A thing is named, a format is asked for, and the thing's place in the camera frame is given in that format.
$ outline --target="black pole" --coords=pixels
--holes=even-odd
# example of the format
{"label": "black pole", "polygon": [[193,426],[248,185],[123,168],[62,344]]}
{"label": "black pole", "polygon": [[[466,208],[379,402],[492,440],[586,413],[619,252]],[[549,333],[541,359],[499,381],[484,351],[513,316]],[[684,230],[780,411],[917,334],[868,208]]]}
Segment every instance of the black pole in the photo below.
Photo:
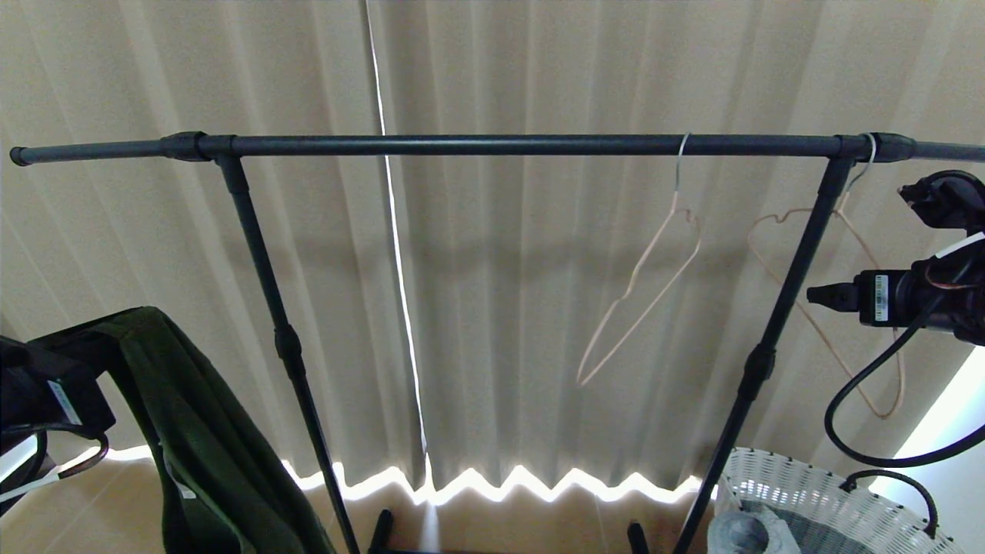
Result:
{"label": "black pole", "polygon": [[701,524],[704,511],[708,507],[708,501],[711,498],[711,489],[718,484],[718,480],[722,476],[722,471],[725,469],[725,463],[728,461],[729,454],[735,447],[736,440],[739,438],[739,432],[742,431],[742,426],[746,421],[746,417],[749,415],[749,410],[753,406],[753,402],[759,394],[762,384],[769,379],[769,375],[773,371],[773,364],[776,359],[776,343],[779,342],[780,333],[787,323],[790,311],[797,302],[797,296],[800,294],[801,287],[804,285],[804,279],[807,277],[807,272],[811,268],[811,262],[814,260],[815,253],[818,251],[818,245],[821,243],[824,229],[827,227],[827,222],[831,219],[831,212],[834,210],[838,196],[841,195],[841,191],[845,187],[848,173],[851,171],[853,165],[855,165],[855,161],[850,158],[836,158],[827,163],[827,169],[824,170],[824,177],[821,178],[818,198],[814,203],[814,209],[811,210],[811,217],[808,219],[807,227],[801,236],[800,244],[797,246],[797,252],[794,253],[790,270],[787,272],[787,277],[783,281],[783,287],[780,289],[780,294],[776,299],[776,304],[773,306],[773,312],[769,316],[769,321],[766,323],[766,329],[762,333],[762,338],[759,339],[759,343],[754,347],[746,360],[745,372],[743,373],[742,382],[739,384],[736,401],[732,405],[732,411],[729,413],[729,419],[725,423],[725,429],[722,431],[718,439],[718,444],[715,446],[708,471],[705,473],[704,480],[701,482],[701,488],[697,491],[697,497],[690,507],[688,519],[685,521],[684,528],[681,530],[681,536],[678,538],[677,546],[674,547],[674,554],[685,554],[688,552],[690,543],[697,533],[698,526]]}
{"label": "black pole", "polygon": [[[873,133],[877,163],[985,162],[985,146],[918,142]],[[683,135],[235,136],[183,132],[159,140],[14,147],[19,166],[72,160],[165,157],[206,162],[218,156],[677,156]],[[796,156],[868,160],[864,135],[691,135],[685,156]]]}
{"label": "black pole", "polygon": [[332,500],[335,516],[339,520],[339,527],[342,528],[342,535],[346,539],[346,546],[350,554],[360,554],[359,545],[356,543],[356,534],[349,522],[346,504],[342,500],[342,492],[339,490],[339,481],[335,478],[335,472],[332,471],[332,458],[328,453],[325,434],[321,430],[318,410],[305,376],[304,360],[301,358],[301,342],[297,338],[294,328],[288,322],[288,313],[284,309],[281,291],[277,287],[274,267],[270,263],[270,255],[260,232],[260,222],[256,217],[256,210],[253,209],[253,201],[250,199],[249,183],[246,180],[242,162],[235,156],[218,156],[216,164],[222,168],[226,187],[232,194],[232,201],[236,206],[236,215],[239,216],[239,224],[246,236],[246,244],[249,246],[249,252],[253,258],[256,275],[260,279],[263,296],[267,300],[267,309],[270,311],[270,317],[274,320],[274,344],[277,347],[277,355],[284,362],[284,369],[287,370],[288,377],[291,378],[291,383],[295,387],[295,396],[297,396],[301,415],[304,417],[304,425],[307,427],[308,436],[314,446],[318,466],[325,476],[325,486],[328,489],[328,496]]}

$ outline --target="clothes hanger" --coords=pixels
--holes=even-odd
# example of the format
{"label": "clothes hanger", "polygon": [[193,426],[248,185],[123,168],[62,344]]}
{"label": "clothes hanger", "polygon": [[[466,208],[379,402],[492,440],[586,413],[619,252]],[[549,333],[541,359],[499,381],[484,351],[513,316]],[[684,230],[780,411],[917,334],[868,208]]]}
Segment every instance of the clothes hanger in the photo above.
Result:
{"label": "clothes hanger", "polygon": [[[581,364],[578,365],[578,375],[577,377],[575,377],[575,384],[579,388],[581,388],[589,381],[591,381],[591,379],[595,377],[596,374],[599,373],[602,367],[606,365],[606,362],[608,362],[609,359],[612,358],[614,354],[616,354],[616,351],[619,350],[621,346],[623,346],[623,343],[629,338],[632,332],[636,330],[636,327],[639,326],[639,324],[643,321],[643,319],[647,316],[647,314],[650,313],[651,310],[653,310],[653,307],[656,306],[658,302],[660,302],[660,299],[663,298],[664,293],[666,293],[667,290],[671,288],[671,285],[673,285],[674,282],[678,280],[678,277],[680,277],[681,274],[684,273],[684,270],[690,265],[691,261],[694,260],[694,257],[697,255],[697,251],[701,248],[700,219],[697,216],[694,216],[691,213],[690,209],[688,208],[678,209],[677,207],[678,195],[681,191],[681,158],[684,156],[684,147],[688,143],[688,137],[690,137],[690,133],[686,134],[684,136],[684,139],[681,140],[681,148],[678,150],[677,169],[675,172],[675,181],[674,181],[674,196],[671,199],[671,207],[670,210],[667,212],[667,217],[664,218],[663,223],[660,224],[660,228],[657,229],[657,234],[654,235],[653,239],[650,240],[650,244],[648,244],[646,250],[643,251],[643,255],[639,257],[639,261],[636,262],[636,266],[633,267],[632,274],[629,276],[629,284],[628,286],[626,286],[625,292],[621,297],[619,297],[614,302],[612,302],[612,304],[609,306],[609,309],[606,311],[606,314],[602,317],[602,320],[599,322],[599,326],[595,328],[595,332],[592,334],[592,339],[588,341],[588,348],[585,349],[585,354],[581,357]],[[636,321],[629,327],[629,330],[625,332],[623,337],[619,339],[619,341],[616,343],[616,346],[614,346],[612,350],[610,350],[609,353],[606,354],[606,356],[602,359],[602,361],[596,364],[595,367],[592,368],[583,377],[582,375],[585,374],[585,364],[588,362],[588,357],[591,356],[592,350],[595,348],[595,343],[598,342],[599,336],[602,334],[602,330],[605,329],[606,324],[609,322],[609,318],[616,310],[616,306],[618,306],[622,301],[628,298],[630,294],[632,294],[632,290],[636,285],[636,278],[639,276],[640,269],[642,269],[643,264],[646,263],[646,259],[650,256],[650,252],[653,251],[653,247],[656,246],[658,241],[660,241],[660,236],[663,235],[664,229],[667,228],[667,225],[670,223],[671,219],[679,212],[683,212],[685,214],[685,221],[688,222],[689,224],[692,224],[694,226],[694,229],[697,231],[697,243],[694,245],[694,251],[690,253],[690,256],[688,256],[688,259],[685,260],[684,264],[680,268],[678,268],[674,276],[671,277],[671,280],[668,281],[666,285],[664,285],[664,288],[661,289],[659,293],[657,293],[657,297],[653,299],[653,302],[650,303],[650,305],[646,308],[646,310],[644,310],[643,313],[636,319]]]}
{"label": "clothes hanger", "polygon": [[[852,185],[854,185],[860,178],[862,178],[862,175],[866,174],[866,172],[872,166],[873,160],[876,158],[876,151],[878,148],[876,144],[876,137],[874,137],[871,133],[866,133],[866,136],[869,137],[869,142],[872,144],[872,153],[869,156],[869,162],[865,165],[864,168],[862,168],[862,171],[859,174],[855,175],[855,177],[848,182],[848,185],[845,187],[844,194],[841,195],[841,200],[838,202],[837,207],[834,208],[834,211],[831,212],[831,214],[836,219],[841,220],[845,224],[845,228],[848,229],[848,233],[852,237],[854,237],[856,241],[858,241],[859,245],[862,247],[862,251],[865,252],[866,257],[869,258],[869,261],[870,263],[872,263],[873,267],[875,267],[876,269],[882,269],[882,266],[879,264],[878,261],[876,261],[876,256],[873,254],[872,249],[865,242],[865,240],[862,239],[862,236],[855,229],[855,226],[852,224],[851,219],[848,217],[847,214],[845,214],[844,211],[845,204],[848,202],[848,196],[851,193]],[[776,282],[777,285],[782,283],[782,279],[780,279],[780,276],[776,273],[776,271],[774,271],[773,268],[770,267],[768,263],[766,263],[766,260],[765,258],[763,258],[762,254],[759,253],[757,249],[755,249],[755,246],[753,245],[753,232],[761,222],[767,219],[772,219],[773,221],[776,222],[777,225],[783,225],[783,223],[787,221],[787,218],[789,218],[792,214],[809,213],[810,211],[811,208],[794,208],[792,210],[788,210],[782,216],[778,214],[769,214],[766,216],[762,216],[761,218],[753,222],[753,225],[749,228],[749,232],[746,234],[746,243],[749,245],[749,250],[753,253],[753,255],[755,255],[755,258],[759,260],[759,263],[762,265],[763,269],[766,270],[766,273],[769,274],[769,276],[773,279],[773,281]],[[807,321],[808,323],[811,324],[811,327],[813,327],[814,330],[818,332],[818,336],[821,338],[821,341],[831,352],[831,355],[837,361],[838,365],[841,366],[841,369],[844,370],[845,375],[847,375],[849,378],[855,377],[855,372],[853,372],[848,367],[848,364],[845,363],[845,360],[834,348],[834,344],[831,342],[831,339],[828,338],[827,334],[824,333],[823,330],[821,330],[821,326],[818,324],[817,320],[814,319],[814,317],[808,312],[807,307],[801,302],[799,297],[796,306],[797,309],[800,311],[800,313],[802,313],[804,317],[807,318]],[[892,336],[893,339],[898,338],[899,330],[894,328],[892,330]],[[897,409],[899,409],[899,406],[902,405],[903,403],[903,394],[906,389],[905,364],[903,362],[902,353],[897,353],[895,358],[896,358],[896,373],[898,375],[896,398],[892,402],[892,406],[889,408],[888,411],[881,412],[879,409],[877,409],[876,404],[875,402],[873,402],[872,398],[864,390],[862,390],[862,387],[858,388],[859,394],[862,395],[862,399],[865,400],[865,403],[869,406],[869,409],[872,410],[872,413],[875,414],[876,417],[880,419],[887,419],[888,417],[890,417],[892,414],[896,412]]]}

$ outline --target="hanger hook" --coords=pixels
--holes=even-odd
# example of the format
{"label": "hanger hook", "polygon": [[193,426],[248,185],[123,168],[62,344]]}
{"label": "hanger hook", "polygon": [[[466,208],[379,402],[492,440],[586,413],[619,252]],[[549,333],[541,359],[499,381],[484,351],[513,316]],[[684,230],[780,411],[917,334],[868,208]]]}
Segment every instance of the hanger hook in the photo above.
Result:
{"label": "hanger hook", "polygon": [[681,139],[681,148],[678,149],[678,164],[677,173],[674,177],[674,192],[681,190],[681,158],[684,157],[684,145],[688,143],[688,137],[690,137],[690,133],[686,134],[684,138]]}
{"label": "hanger hook", "polygon": [[848,191],[852,189],[852,185],[855,184],[855,181],[862,178],[862,175],[864,175],[869,170],[869,168],[872,166],[872,162],[876,159],[876,150],[877,150],[876,136],[873,135],[872,133],[865,133],[865,136],[869,137],[869,143],[872,145],[872,152],[869,154],[869,162],[866,163],[865,167],[862,168],[862,171],[859,174],[855,175],[852,178],[852,180],[848,181],[848,186],[845,187],[846,194],[848,193]]}

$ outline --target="white wall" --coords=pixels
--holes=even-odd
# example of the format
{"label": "white wall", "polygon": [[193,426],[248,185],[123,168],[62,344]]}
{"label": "white wall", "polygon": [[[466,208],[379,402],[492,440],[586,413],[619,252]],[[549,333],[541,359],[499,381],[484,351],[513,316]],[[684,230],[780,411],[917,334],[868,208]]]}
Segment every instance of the white wall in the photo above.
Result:
{"label": "white wall", "polygon": [[[985,424],[985,348],[976,348],[895,457],[948,445]],[[941,528],[967,552],[985,544],[985,445],[933,465],[900,471],[922,483],[937,503]],[[877,479],[872,487],[914,512],[927,515],[909,486]]]}

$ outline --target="laundry basket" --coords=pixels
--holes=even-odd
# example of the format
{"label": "laundry basket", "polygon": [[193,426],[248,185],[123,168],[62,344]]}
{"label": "laundry basket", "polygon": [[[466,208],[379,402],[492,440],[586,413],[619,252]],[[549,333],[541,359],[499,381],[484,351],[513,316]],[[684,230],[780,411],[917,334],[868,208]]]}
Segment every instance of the laundry basket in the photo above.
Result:
{"label": "laundry basket", "polygon": [[[930,512],[923,519],[891,500],[857,489],[882,475],[914,486]],[[715,513],[767,508],[783,519],[804,554],[928,554],[963,552],[937,526],[937,509],[919,483],[882,469],[847,479],[765,450],[734,449],[718,482]]]}

